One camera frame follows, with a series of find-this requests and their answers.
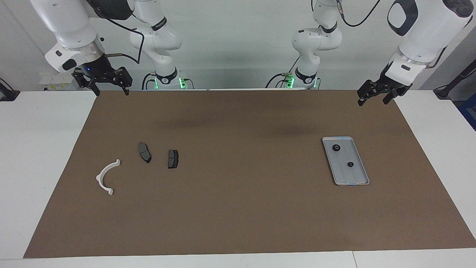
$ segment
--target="brown table mat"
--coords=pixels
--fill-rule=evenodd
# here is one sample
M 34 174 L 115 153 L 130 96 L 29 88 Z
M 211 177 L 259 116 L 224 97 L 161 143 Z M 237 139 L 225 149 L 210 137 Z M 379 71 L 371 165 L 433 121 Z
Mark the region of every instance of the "brown table mat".
M 324 136 L 354 138 L 369 185 L 334 184 Z M 116 159 L 109 196 L 96 175 Z M 394 102 L 359 107 L 355 91 L 102 92 L 24 257 L 464 247 L 476 241 Z

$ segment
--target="curved white plastic part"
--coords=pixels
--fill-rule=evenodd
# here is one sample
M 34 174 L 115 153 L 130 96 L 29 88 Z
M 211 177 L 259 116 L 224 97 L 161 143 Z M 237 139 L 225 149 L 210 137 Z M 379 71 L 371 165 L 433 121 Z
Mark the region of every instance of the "curved white plastic part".
M 104 186 L 102 180 L 104 179 L 104 175 L 110 170 L 112 169 L 113 167 L 116 167 L 116 166 L 119 166 L 120 165 L 120 160 L 116 160 L 116 162 L 114 163 L 111 163 L 109 165 L 107 165 L 102 171 L 101 173 L 99 173 L 99 175 L 96 176 L 96 180 L 99 182 L 99 186 L 101 186 L 101 188 L 103 188 L 104 190 L 106 190 L 109 195 L 111 196 L 112 193 L 114 193 L 114 190 L 111 189 L 111 188 L 107 188 Z

